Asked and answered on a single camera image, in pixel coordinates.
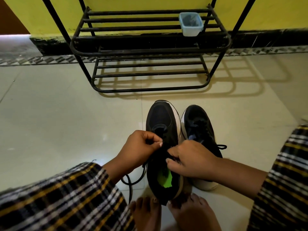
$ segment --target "bare foot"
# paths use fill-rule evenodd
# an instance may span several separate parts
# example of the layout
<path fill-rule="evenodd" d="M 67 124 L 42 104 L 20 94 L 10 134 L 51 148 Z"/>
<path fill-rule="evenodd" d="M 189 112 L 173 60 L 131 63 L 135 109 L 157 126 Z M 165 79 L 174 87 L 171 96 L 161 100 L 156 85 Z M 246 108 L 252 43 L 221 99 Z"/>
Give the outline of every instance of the bare foot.
<path fill-rule="evenodd" d="M 161 225 L 161 205 L 156 198 L 138 198 L 129 208 L 133 214 L 137 231 L 159 231 Z"/>
<path fill-rule="evenodd" d="M 180 205 L 172 202 L 167 206 L 183 231 L 221 231 L 215 213 L 207 201 L 196 194 L 189 195 L 187 201 Z"/>

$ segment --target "decorative border tile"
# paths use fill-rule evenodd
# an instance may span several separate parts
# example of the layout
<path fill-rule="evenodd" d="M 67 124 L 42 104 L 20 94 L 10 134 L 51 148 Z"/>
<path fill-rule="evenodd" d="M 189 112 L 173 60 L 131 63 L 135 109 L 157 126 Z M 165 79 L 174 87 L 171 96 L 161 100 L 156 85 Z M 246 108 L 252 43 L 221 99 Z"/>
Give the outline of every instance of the decorative border tile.
<path fill-rule="evenodd" d="M 308 52 L 308 46 L 286 46 L 286 47 L 265 47 L 265 48 L 245 48 L 229 49 L 225 56 L 248 56 L 259 54 L 290 54 Z M 218 57 L 217 53 L 207 54 Z M 96 57 L 81 57 L 84 63 L 94 62 Z M 77 63 L 73 55 L 64 56 L 43 56 L 27 57 L 19 56 L 15 58 L 0 58 L 0 66 L 29 66 L 29 65 L 50 65 L 50 64 L 72 64 Z"/>

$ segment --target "yellow wall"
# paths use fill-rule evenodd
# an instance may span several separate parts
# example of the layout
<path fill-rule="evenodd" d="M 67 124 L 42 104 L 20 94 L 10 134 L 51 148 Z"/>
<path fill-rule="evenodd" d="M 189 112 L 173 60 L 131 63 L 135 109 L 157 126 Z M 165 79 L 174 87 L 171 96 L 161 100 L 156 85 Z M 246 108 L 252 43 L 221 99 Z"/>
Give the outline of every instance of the yellow wall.
<path fill-rule="evenodd" d="M 217 0 L 216 13 L 232 30 L 248 0 Z M 5 0 L 33 37 L 61 35 L 42 0 Z M 82 10 L 78 0 L 51 0 L 70 35 Z M 211 0 L 85 0 L 93 11 L 146 9 L 199 9 Z M 241 30 L 272 30 L 308 27 L 308 0 L 256 0 Z"/>

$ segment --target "black sneaker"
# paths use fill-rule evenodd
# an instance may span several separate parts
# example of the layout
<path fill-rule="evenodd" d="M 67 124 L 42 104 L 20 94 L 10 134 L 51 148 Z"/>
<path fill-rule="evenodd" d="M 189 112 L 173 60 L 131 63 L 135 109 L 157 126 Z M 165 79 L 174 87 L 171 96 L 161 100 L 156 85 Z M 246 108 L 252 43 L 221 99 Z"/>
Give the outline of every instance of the black sneaker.
<path fill-rule="evenodd" d="M 160 204 L 166 205 L 176 198 L 183 188 L 183 176 L 167 168 L 166 159 L 173 157 L 167 152 L 179 143 L 181 120 L 171 103 L 157 100 L 149 110 L 146 131 L 151 131 L 163 139 L 163 146 L 148 160 L 147 178 L 149 187 Z"/>
<path fill-rule="evenodd" d="M 198 105 L 190 105 L 181 118 L 182 132 L 187 140 L 195 140 L 205 146 L 215 156 L 222 158 L 220 149 L 226 145 L 217 145 L 214 130 L 206 112 Z M 213 190 L 218 183 L 203 179 L 191 178 L 192 184 L 201 190 Z"/>

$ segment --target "brown door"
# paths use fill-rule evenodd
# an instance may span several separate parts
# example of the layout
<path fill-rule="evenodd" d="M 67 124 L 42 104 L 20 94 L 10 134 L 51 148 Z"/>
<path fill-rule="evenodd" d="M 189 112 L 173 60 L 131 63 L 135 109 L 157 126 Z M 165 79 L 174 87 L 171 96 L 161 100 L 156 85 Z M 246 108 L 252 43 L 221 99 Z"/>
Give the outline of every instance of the brown door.
<path fill-rule="evenodd" d="M 0 35 L 29 34 L 4 0 L 0 0 Z"/>

